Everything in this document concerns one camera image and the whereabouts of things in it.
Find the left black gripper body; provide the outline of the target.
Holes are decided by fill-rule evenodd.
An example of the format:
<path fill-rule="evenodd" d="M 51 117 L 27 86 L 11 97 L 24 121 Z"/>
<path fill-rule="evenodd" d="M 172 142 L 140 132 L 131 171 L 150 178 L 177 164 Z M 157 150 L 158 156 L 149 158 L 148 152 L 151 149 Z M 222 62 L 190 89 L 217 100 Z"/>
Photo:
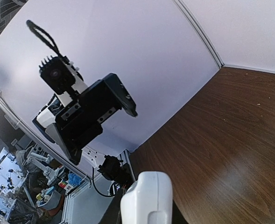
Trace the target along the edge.
<path fill-rule="evenodd" d="M 56 115 L 56 123 L 72 124 L 78 130 L 78 141 L 82 147 L 102 134 L 101 124 L 116 111 L 137 117 L 136 103 L 128 93 L 119 77 L 110 73 L 96 81 L 78 99 L 71 102 Z"/>

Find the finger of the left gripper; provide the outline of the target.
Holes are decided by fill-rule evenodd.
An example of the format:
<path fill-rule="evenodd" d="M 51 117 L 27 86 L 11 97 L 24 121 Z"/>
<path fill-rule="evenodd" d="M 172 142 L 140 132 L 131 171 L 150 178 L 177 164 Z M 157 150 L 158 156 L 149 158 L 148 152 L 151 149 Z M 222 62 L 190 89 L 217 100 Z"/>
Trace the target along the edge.
<path fill-rule="evenodd" d="M 75 125 L 54 124 L 58 134 L 59 145 L 67 158 L 74 164 L 79 165 L 82 156 L 82 145 L 78 141 L 78 130 Z"/>

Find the white remote control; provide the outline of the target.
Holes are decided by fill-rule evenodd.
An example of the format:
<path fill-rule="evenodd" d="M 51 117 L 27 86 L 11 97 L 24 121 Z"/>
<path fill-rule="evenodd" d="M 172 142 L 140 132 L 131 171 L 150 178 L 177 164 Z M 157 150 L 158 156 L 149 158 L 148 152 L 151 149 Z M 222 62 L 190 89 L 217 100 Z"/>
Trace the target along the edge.
<path fill-rule="evenodd" d="M 123 224 L 170 224 L 172 206 L 170 177 L 160 171 L 144 171 L 121 198 L 121 221 Z"/>

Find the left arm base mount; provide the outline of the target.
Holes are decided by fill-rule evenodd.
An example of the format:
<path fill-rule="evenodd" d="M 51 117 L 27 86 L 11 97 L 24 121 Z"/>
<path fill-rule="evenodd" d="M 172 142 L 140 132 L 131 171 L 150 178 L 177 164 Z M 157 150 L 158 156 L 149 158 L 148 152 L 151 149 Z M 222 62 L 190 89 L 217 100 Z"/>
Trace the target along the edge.
<path fill-rule="evenodd" d="M 96 187 L 94 181 L 95 170 L 97 170 L 105 179 L 113 181 L 118 184 L 122 189 L 128 190 L 133 184 L 134 180 L 130 173 L 130 169 L 122 166 L 123 160 L 119 160 L 115 156 L 104 155 L 102 158 L 97 155 L 92 161 L 95 162 L 95 166 L 92 168 L 92 185 L 96 192 L 103 197 L 114 197 L 116 194 L 105 195 L 102 194 Z"/>

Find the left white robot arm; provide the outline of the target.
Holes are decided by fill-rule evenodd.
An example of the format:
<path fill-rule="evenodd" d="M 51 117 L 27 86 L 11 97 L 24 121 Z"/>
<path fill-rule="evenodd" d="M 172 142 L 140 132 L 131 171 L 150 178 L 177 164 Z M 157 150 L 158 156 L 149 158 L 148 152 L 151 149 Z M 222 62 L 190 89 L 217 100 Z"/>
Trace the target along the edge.
<path fill-rule="evenodd" d="M 83 148 L 103 132 L 102 123 L 118 110 L 137 117 L 136 103 L 116 74 L 110 73 L 75 99 L 55 95 L 33 119 L 34 125 L 78 165 Z"/>

